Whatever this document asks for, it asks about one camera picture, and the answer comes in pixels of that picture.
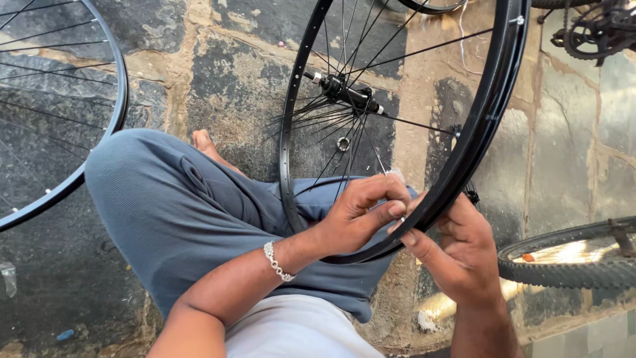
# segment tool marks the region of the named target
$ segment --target chain bracelet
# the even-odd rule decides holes
[[[274,246],[273,246],[273,244],[274,244],[274,241],[270,241],[270,242],[266,243],[265,246],[263,246],[263,251],[265,252],[265,257],[267,257],[267,259],[269,259],[270,265],[276,271],[276,274],[279,275],[280,278],[283,281],[289,282],[289,281],[295,279],[296,275],[290,275],[289,273],[283,272],[282,268],[280,268],[280,266],[278,266],[278,261],[274,260]]]

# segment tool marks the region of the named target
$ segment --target gray trousers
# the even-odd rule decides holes
[[[209,271],[292,235],[277,183],[248,179],[162,132],[116,133],[88,156],[85,176],[106,230],[164,318]],[[294,181],[294,192],[313,182]],[[337,187],[298,195],[301,216],[322,220]],[[380,230],[365,247],[385,236],[386,229]],[[371,318],[369,297],[391,260],[346,266],[315,262],[269,296],[323,298],[365,323]]]

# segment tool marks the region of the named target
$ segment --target pedal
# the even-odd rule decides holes
[[[565,36],[565,30],[564,29],[559,29],[559,31],[557,31],[556,33],[552,34],[552,38],[550,39],[550,42],[552,42],[552,45],[555,45],[556,47],[564,47],[565,45],[563,44],[563,37]]]

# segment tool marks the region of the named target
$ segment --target leg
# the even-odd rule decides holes
[[[86,162],[108,233],[164,317],[216,266],[288,236],[280,202],[261,185],[173,136],[122,131]]]

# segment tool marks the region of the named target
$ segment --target hand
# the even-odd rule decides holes
[[[408,213],[425,195],[422,193],[411,202]],[[460,194],[438,220],[438,227],[442,234],[440,245],[417,229],[406,233],[402,242],[431,272],[441,291],[458,305],[484,308],[501,304],[492,228],[466,195]]]
[[[380,199],[386,203],[375,206]],[[313,226],[325,256],[359,250],[381,227],[402,217],[411,196],[396,175],[374,175],[349,182],[327,216]]]

